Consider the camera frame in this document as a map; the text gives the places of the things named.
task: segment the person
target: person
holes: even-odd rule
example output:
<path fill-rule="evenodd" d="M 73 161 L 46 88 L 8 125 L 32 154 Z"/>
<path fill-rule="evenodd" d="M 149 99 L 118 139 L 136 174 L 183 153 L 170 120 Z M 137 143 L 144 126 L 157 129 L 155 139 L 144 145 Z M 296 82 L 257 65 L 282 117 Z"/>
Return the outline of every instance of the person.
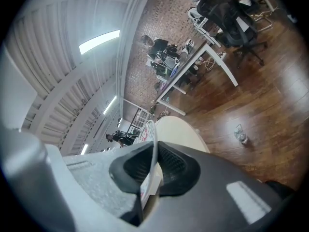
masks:
<path fill-rule="evenodd" d="M 134 142 L 134 139 L 132 138 L 129 138 L 129 137 L 122 137 L 120 135 L 117 135 L 116 133 L 110 135 L 110 134 L 106 134 L 106 139 L 109 141 L 109 142 L 112 142 L 112 141 L 116 141 L 118 144 L 120 144 L 120 147 L 124 147 L 124 145 L 132 145 L 133 142 Z"/>
<path fill-rule="evenodd" d="M 167 48 L 169 42 L 162 39 L 152 40 L 148 35 L 141 37 L 140 41 L 148 46 L 148 55 L 155 60 L 157 52 L 163 52 Z"/>

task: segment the fluorescent light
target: fluorescent light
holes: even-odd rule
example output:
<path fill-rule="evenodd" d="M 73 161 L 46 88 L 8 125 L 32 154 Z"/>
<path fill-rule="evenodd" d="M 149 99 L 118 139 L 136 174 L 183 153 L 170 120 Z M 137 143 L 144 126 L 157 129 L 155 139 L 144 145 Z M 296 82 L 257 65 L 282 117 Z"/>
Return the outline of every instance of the fluorescent light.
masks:
<path fill-rule="evenodd" d="M 103 114 L 105 115 L 107 110 L 111 107 L 112 103 L 117 99 L 117 96 L 114 97 L 114 99 L 112 99 L 111 103 L 108 104 L 107 108 L 104 110 Z"/>
<path fill-rule="evenodd" d="M 107 41 L 110 41 L 114 38 L 119 37 L 119 34 L 120 34 L 120 30 L 116 30 L 116 31 L 113 31 L 113 32 L 102 34 L 102 35 L 100 35 L 96 38 L 93 38 L 93 39 L 85 42 L 85 43 L 82 43 L 79 46 L 79 50 L 80 50 L 81 54 L 84 54 L 85 52 L 91 50 L 92 48 L 98 46 L 99 44 L 102 44 L 104 42 L 107 42 Z"/>
<path fill-rule="evenodd" d="M 119 126 L 120 126 L 121 121 L 122 121 L 122 118 L 119 120 L 119 123 L 117 124 L 117 127 L 119 127 Z"/>
<path fill-rule="evenodd" d="M 83 155 L 85 153 L 85 151 L 87 150 L 88 145 L 84 145 L 83 150 L 81 152 L 81 155 Z"/>

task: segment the brick wall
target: brick wall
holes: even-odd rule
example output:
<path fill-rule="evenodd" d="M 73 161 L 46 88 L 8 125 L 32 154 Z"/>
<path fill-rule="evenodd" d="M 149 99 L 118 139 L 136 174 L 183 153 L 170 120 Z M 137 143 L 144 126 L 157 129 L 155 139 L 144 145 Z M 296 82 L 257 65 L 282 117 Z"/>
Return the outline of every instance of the brick wall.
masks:
<path fill-rule="evenodd" d="M 188 38 L 200 36 L 187 16 L 194 7 L 191 0 L 148 0 L 136 30 L 126 73 L 125 98 L 149 109 L 156 96 L 155 71 L 146 66 L 147 47 L 139 43 L 142 35 L 182 45 Z"/>

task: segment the railing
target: railing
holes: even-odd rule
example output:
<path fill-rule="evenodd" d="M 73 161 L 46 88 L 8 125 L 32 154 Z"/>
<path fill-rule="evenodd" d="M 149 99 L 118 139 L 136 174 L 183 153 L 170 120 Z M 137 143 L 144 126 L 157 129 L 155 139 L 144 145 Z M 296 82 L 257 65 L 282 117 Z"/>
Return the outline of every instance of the railing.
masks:
<path fill-rule="evenodd" d="M 141 128 L 147 122 L 147 117 L 148 113 L 138 108 L 127 130 L 127 133 L 139 134 Z"/>

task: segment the white desk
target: white desk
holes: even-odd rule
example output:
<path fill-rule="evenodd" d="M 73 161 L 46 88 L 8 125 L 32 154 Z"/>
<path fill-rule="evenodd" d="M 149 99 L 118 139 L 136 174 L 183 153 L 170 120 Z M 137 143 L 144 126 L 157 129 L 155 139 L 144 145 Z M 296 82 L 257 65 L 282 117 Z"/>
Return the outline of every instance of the white desk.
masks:
<path fill-rule="evenodd" d="M 166 93 L 175 85 L 175 83 L 182 77 L 182 75 L 185 74 L 185 72 L 195 63 L 195 61 L 198 60 L 198 58 L 204 52 L 207 52 L 215 60 L 215 62 L 219 66 L 221 66 L 221 68 L 225 71 L 225 73 L 230 78 L 234 86 L 238 86 L 238 82 L 236 81 L 232 72 L 229 70 L 229 68 L 223 62 L 223 60 L 218 56 L 218 54 L 209 45 L 207 45 L 206 41 L 198 39 L 198 38 L 192 38 L 192 40 L 194 41 L 194 47 L 191 53 L 187 57 L 181 58 L 182 63 L 179 66 L 177 72 L 172 77 L 167 79 L 165 87 L 161 91 L 158 92 L 157 97 L 154 100 L 155 102 L 159 102 L 181 115 L 185 115 L 186 113 L 178 109 L 177 107 L 172 106 L 169 103 L 163 101 L 162 99 L 166 95 Z"/>

